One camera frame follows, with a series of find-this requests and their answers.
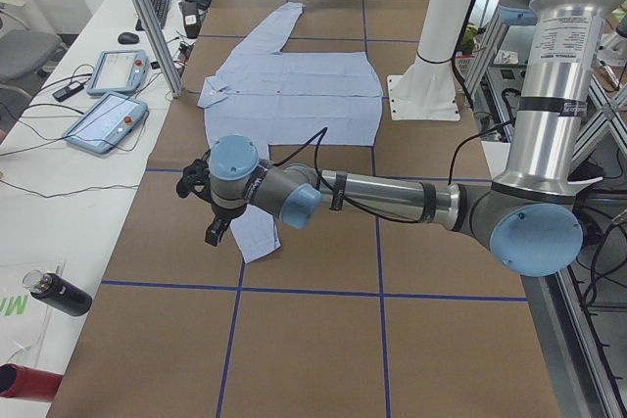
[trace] gray chair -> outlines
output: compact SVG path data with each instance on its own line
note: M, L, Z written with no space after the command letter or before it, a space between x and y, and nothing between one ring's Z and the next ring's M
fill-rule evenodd
M4 4L0 4L0 28L3 15L18 21L24 29L12 29L0 37L0 89L20 93L31 100L28 92L10 82L31 73L45 76L42 67L59 48L67 47L56 34L28 29L24 22L4 9Z

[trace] keyboard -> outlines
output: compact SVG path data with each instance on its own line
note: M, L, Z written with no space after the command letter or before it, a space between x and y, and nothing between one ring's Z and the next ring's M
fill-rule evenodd
M155 13L157 14L157 19L159 20L159 24L161 25L161 29L164 29L166 25L166 20L168 19L168 11L169 11L169 0L150 0L155 9ZM135 25L135 29L137 31L143 31L144 28L141 25L141 20L137 20L137 24Z

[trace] red cup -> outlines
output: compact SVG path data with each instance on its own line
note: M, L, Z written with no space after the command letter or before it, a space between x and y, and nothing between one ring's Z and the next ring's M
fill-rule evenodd
M22 400L52 401L63 376L17 364L0 366L0 396Z

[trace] computer mouse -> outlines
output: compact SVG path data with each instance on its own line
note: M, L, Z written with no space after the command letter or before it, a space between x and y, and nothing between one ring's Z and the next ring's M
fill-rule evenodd
M137 44L139 42L139 36L130 31L124 31L118 36L119 44Z

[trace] white desk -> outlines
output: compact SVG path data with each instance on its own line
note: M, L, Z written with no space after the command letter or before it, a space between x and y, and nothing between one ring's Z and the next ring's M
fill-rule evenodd
M171 0L164 28L166 40L184 31L178 0ZM144 49L149 60L155 56L144 32L138 32L136 45L119 45L122 31L134 31L137 15L130 0L105 0L82 34L46 83L71 76L81 64L95 65L104 50ZM175 52L179 40L169 46ZM78 73L89 72L82 68ZM157 73L150 70L144 84ZM32 101L57 103L52 92L65 83L53 86ZM150 115L136 148L132 152L113 150L105 157L87 154L60 141L20 154L0 157L4 180L44 194L66 193L90 186L139 184L146 160L152 151L169 108L171 94L162 75L138 97L145 101ZM95 99L84 91L63 105L87 110ZM53 107L36 107L24 112L23 120L49 138L58 138L77 119L70 111ZM130 148L139 135L139 127L121 142ZM30 129L17 123L0 146L0 154L42 144ZM95 295L122 224L134 198L132 189L89 191L71 197L46 200L0 184L0 264L31 261L64 261L63 276ZM52 310L37 368L63 373L68 365L86 316L70 317ZM3 418L36 418L45 416L49 404L17 399L0 399Z

